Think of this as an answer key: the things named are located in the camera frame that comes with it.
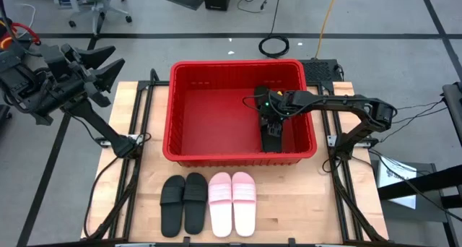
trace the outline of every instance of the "wooden tabletop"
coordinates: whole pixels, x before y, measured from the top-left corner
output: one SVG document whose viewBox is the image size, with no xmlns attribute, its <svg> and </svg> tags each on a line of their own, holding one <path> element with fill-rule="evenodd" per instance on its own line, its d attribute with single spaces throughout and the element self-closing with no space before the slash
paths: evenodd
<svg viewBox="0 0 462 247">
<path fill-rule="evenodd" d="M 120 134 L 128 133 L 136 86 L 136 82 L 118 84 L 109 124 Z M 336 95 L 354 94 L 350 82 L 334 83 L 334 88 Z M 310 88 L 308 90 L 315 93 L 315 90 Z M 176 162 L 165 159 L 162 153 L 167 98 L 168 87 L 155 87 L 147 128 L 152 139 L 146 142 L 144 147 L 130 241 L 182 242 L 184 236 L 190 236 L 192 243 L 287 243 L 288 238 L 295 238 L 297 243 L 341 243 L 331 176 L 321 169 L 321 164 L 328 158 L 328 155 L 320 111 L 312 112 L 318 150 L 312 158 L 303 159 L 296 165 L 184 168 Z M 139 115 L 138 129 L 141 126 L 142 114 Z M 339 115 L 343 131 L 349 131 L 359 123 L 358 117 L 352 113 L 340 113 Z M 329 122 L 333 125 L 330 113 L 329 118 Z M 355 149 L 353 155 L 370 161 L 366 149 Z M 112 149 L 103 149 L 97 172 L 99 173 L 114 157 Z M 109 168 L 96 186 L 87 223 L 90 233 L 96 230 L 114 205 L 121 165 L 122 160 L 119 160 Z M 350 160 L 349 166 L 359 209 L 370 224 L 387 238 L 385 220 L 371 167 L 356 160 Z M 163 183 L 170 176 L 186 177 L 191 172 L 201 173 L 209 180 L 220 171 L 231 175 L 236 171 L 245 171 L 255 179 L 257 218 L 256 231 L 253 236 L 242 238 L 233 230 L 229 237 L 215 237 L 212 233 L 209 210 L 207 210 L 204 230 L 199 235 L 188 235 L 182 229 L 175 238 L 163 237 L 160 232 L 159 205 Z M 354 239 L 351 215 L 347 207 L 345 210 L 349 235 L 351 239 Z M 124 208 L 119 221 L 124 221 L 125 213 Z M 122 235 L 122 227 L 118 226 L 117 236 Z"/>
</svg>

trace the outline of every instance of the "pink slipper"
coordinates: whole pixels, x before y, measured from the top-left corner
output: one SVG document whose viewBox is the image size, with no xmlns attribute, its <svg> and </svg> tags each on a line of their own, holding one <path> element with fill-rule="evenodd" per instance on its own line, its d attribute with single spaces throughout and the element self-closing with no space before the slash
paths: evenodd
<svg viewBox="0 0 462 247">
<path fill-rule="evenodd" d="M 220 172 L 209 182 L 209 206 L 212 232 L 217 237 L 226 237 L 232 229 L 231 177 Z"/>
<path fill-rule="evenodd" d="M 255 231 L 256 218 L 255 181 L 244 172 L 232 176 L 232 205 L 234 224 L 238 235 L 248 237 Z"/>
</svg>

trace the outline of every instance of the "black slipper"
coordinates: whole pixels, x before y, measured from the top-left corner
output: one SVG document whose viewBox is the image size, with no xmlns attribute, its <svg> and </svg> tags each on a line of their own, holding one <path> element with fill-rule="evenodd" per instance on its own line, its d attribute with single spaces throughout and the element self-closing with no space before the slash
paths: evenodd
<svg viewBox="0 0 462 247">
<path fill-rule="evenodd" d="M 175 237 L 181 229 L 185 179 L 174 175 L 167 179 L 160 194 L 160 230 L 165 237 Z"/>
<path fill-rule="evenodd" d="M 185 204 L 185 231 L 195 235 L 204 228 L 209 184 L 199 173 L 191 173 L 186 178 L 183 201 Z"/>
</svg>

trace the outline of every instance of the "slide sandal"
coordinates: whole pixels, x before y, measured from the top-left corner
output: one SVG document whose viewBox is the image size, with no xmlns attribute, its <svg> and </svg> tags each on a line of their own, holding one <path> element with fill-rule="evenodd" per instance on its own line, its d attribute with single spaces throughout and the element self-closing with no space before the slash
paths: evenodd
<svg viewBox="0 0 462 247">
<path fill-rule="evenodd" d="M 232 176 L 232 205 L 236 233 L 248 237 L 255 231 L 256 188 L 253 178 L 244 172 Z"/>
<path fill-rule="evenodd" d="M 183 202 L 185 205 L 185 231 L 199 234 L 204 228 L 207 207 L 207 180 L 199 173 L 191 173 L 186 178 Z"/>
<path fill-rule="evenodd" d="M 226 237 L 232 229 L 231 177 L 220 172 L 209 182 L 209 206 L 212 232 L 217 237 Z"/>
<path fill-rule="evenodd" d="M 160 230 L 165 237 L 175 237 L 181 229 L 185 179 L 174 175 L 167 179 L 160 194 Z"/>
</svg>

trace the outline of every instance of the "red basket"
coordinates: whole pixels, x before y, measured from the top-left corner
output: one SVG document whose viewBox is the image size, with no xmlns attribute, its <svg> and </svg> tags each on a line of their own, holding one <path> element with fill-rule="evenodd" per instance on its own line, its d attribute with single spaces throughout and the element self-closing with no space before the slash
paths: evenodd
<svg viewBox="0 0 462 247">
<path fill-rule="evenodd" d="M 265 85 L 306 90 L 297 60 L 184 61 L 172 67 L 163 152 L 182 166 L 289 165 L 316 152 L 310 114 L 284 122 L 282 153 L 262 152 L 258 112 L 243 97 Z M 255 106 L 249 99 L 249 105 Z"/>
</svg>

